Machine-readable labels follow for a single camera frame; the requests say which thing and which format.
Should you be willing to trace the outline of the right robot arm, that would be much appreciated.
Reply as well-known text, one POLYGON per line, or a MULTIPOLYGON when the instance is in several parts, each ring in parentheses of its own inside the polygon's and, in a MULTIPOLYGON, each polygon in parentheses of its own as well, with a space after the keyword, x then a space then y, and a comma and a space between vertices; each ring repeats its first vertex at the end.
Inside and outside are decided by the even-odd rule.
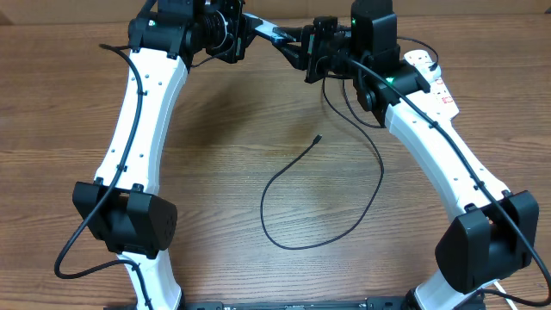
POLYGON ((449 228, 435 249, 436 273, 396 301, 370 309, 481 309, 491 284, 531 263, 539 206, 512 193, 470 151, 452 121, 458 108, 426 45, 403 53, 389 1, 356 1, 351 24, 323 16, 266 36, 310 83, 329 73, 352 81, 362 108, 399 139, 440 195, 449 228))

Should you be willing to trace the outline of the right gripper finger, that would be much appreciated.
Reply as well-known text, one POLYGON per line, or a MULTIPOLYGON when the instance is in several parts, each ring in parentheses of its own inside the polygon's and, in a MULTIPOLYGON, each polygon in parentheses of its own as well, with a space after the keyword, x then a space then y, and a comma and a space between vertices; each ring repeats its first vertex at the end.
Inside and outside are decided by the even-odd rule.
POLYGON ((278 51, 285 57, 289 64, 297 70, 307 69, 308 55, 305 48, 291 44, 278 47, 278 51))
POLYGON ((273 28, 273 34, 272 42, 302 42, 306 31, 304 27, 275 27, 273 28))

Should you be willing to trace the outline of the blue Samsung Galaxy smartphone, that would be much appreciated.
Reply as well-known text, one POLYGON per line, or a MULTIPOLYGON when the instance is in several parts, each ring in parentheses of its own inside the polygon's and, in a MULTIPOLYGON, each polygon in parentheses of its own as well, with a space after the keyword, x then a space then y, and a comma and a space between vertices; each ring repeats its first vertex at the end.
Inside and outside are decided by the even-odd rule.
POLYGON ((285 43, 296 42, 294 37, 284 32, 282 28, 278 27, 274 23, 264 20, 263 18, 251 13, 244 13, 244 16, 252 22, 252 30, 254 34, 269 40, 271 43, 282 45, 285 43))

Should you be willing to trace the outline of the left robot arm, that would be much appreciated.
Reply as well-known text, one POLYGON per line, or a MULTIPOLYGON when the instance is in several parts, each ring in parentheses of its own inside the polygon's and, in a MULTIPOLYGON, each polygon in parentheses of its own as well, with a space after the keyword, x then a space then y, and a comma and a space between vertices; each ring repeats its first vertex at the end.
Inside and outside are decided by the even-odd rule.
POLYGON ((78 182, 72 201, 92 235, 127 268, 135 309, 181 309, 183 291, 168 248, 176 206, 159 197, 160 161, 176 100, 193 57, 234 64, 245 56, 254 22, 241 1, 148 1, 115 47, 128 64, 115 132, 92 183, 78 182))

